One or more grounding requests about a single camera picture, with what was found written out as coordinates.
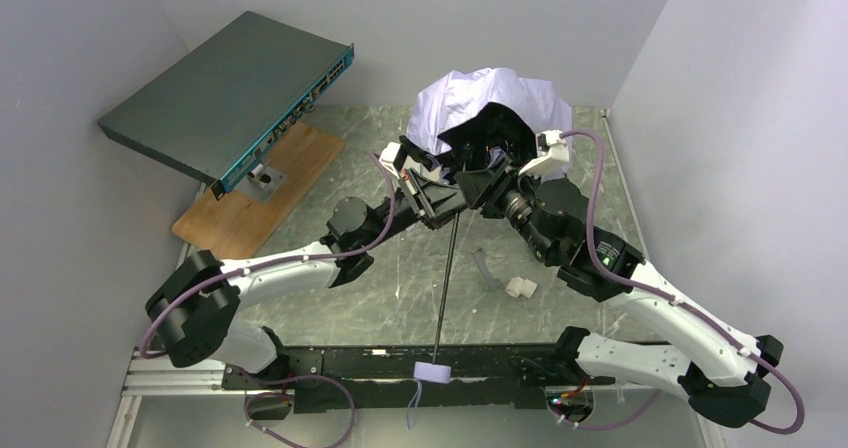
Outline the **purple umbrella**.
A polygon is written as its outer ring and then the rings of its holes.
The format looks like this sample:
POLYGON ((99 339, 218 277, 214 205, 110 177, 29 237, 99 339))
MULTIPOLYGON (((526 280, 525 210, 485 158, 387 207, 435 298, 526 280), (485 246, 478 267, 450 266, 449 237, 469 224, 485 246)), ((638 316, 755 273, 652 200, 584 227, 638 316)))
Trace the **purple umbrella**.
POLYGON ((452 70, 415 97, 404 134, 434 161, 428 175, 454 183, 465 170, 537 156, 537 134, 573 126, 573 109, 553 82, 511 68, 452 70))

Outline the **white pipe elbow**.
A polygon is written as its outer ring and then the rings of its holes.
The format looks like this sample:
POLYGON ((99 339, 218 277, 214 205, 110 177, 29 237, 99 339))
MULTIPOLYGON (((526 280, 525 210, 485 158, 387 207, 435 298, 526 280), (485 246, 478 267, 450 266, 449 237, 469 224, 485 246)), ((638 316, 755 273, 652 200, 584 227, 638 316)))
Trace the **white pipe elbow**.
POLYGON ((538 284, 528 278, 513 277, 506 284, 505 292, 513 298, 523 297, 530 299, 535 294, 537 288, 538 284))

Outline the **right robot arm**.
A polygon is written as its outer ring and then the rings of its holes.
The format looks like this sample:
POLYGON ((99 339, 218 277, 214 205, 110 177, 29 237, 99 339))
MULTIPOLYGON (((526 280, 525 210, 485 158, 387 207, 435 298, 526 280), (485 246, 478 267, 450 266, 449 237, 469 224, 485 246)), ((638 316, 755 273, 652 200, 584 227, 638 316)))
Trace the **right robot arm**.
POLYGON ((697 304, 636 248, 600 228, 588 237, 589 201, 571 181, 538 182, 505 168, 461 172, 456 181, 470 208, 506 219, 569 288, 638 318, 664 339, 660 345, 634 344, 568 326, 548 357, 552 371, 660 389, 730 428, 765 411, 771 387, 755 359, 778 363, 782 343, 770 335, 740 333, 712 315, 698 316, 697 304))

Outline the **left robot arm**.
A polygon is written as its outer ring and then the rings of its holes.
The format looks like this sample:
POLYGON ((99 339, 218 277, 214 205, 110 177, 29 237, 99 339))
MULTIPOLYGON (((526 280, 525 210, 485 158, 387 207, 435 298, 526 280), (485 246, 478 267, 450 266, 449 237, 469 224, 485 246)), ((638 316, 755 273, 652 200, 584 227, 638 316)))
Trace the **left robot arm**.
POLYGON ((351 283, 372 265, 372 249, 417 223, 438 229, 467 207, 458 187, 427 181, 411 169, 383 177, 389 195, 380 205, 356 197, 340 200, 327 234, 302 248, 236 260, 195 252, 147 301, 151 324, 140 355, 166 356, 176 368, 207 359, 253 374, 283 368, 288 358, 282 342, 268 328, 241 323, 241 311, 351 283))

